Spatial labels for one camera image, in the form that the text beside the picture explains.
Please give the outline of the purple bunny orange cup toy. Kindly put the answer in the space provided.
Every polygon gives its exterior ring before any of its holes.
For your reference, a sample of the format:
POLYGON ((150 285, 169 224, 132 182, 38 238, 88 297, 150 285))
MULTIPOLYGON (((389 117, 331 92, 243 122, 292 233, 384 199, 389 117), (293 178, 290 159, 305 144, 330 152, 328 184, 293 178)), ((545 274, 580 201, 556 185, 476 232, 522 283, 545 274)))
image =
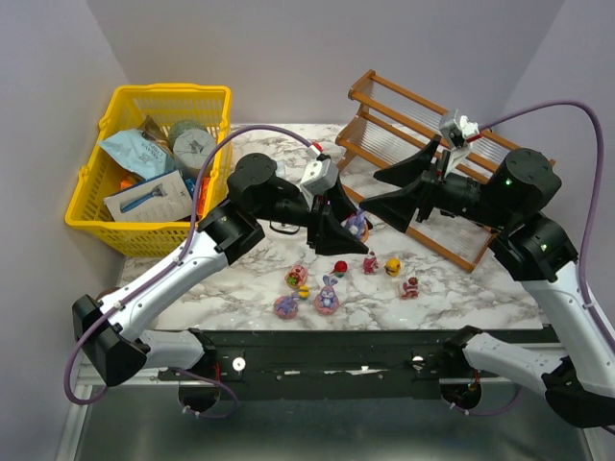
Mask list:
POLYGON ((354 214, 349 216, 342 226, 346 229, 354 238, 362 243, 365 243, 369 237, 369 223, 365 216, 365 212, 359 208, 354 214))

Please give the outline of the pink figure toy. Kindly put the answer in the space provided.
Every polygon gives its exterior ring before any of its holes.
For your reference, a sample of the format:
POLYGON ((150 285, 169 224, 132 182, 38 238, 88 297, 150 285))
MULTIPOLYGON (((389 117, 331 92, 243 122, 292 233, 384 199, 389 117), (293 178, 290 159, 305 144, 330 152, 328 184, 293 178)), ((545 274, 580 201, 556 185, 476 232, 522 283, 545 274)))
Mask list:
POLYGON ((379 269, 379 263, 377 257, 373 251, 364 258, 362 263, 362 270, 365 275, 375 274, 379 269))

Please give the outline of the purple bunny pink base toy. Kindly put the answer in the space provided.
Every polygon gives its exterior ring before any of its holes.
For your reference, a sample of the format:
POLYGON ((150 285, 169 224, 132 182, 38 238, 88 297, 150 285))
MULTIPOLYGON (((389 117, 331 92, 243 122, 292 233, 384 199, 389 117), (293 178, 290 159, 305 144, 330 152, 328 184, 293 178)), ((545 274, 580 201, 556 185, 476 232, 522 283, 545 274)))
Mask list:
POLYGON ((332 315, 339 308, 339 299, 334 291, 337 279, 329 275, 323 276, 324 286, 316 295, 314 306, 321 315, 332 315))

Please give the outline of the purple bunny pink donut toy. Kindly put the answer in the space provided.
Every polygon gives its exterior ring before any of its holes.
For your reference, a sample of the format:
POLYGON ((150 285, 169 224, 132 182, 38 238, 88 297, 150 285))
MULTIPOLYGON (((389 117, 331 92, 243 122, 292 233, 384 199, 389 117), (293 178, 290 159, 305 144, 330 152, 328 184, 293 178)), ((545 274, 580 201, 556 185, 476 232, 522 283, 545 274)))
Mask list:
POLYGON ((274 313, 283 320, 295 318, 299 310, 298 300, 297 293, 277 298, 273 304, 274 313))

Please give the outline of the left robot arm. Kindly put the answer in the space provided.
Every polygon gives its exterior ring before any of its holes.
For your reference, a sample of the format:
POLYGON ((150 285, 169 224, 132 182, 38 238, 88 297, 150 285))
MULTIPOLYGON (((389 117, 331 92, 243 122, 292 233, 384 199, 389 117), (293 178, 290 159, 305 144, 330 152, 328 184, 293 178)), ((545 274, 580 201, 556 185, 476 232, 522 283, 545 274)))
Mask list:
POLYGON ((249 253, 265 236, 262 221, 305 228, 318 255, 368 252, 342 225, 355 208, 335 172, 326 175, 325 190, 311 203, 265 154, 243 157, 227 184, 227 197, 157 265, 99 300, 84 295, 73 304, 76 339, 107 386, 144 369, 190 370, 213 359, 214 346, 200 330, 149 326, 194 285, 249 253))

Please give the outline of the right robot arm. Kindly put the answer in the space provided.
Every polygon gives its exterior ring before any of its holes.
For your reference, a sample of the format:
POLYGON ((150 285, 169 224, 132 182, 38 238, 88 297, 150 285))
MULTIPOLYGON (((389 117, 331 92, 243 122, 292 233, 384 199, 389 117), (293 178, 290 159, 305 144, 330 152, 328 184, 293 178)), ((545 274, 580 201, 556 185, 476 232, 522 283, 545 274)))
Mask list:
POLYGON ((433 139, 410 158, 375 173, 393 192, 361 201, 365 211, 397 231, 434 209, 495 233, 489 248, 547 316, 565 353, 552 357, 464 327, 427 366, 448 376, 471 369, 507 378, 543 397, 568 424, 614 426, 614 331, 597 304, 582 297, 580 259, 566 231, 542 212, 562 185, 542 153, 508 152, 485 182, 447 173, 450 153, 434 157, 433 139))

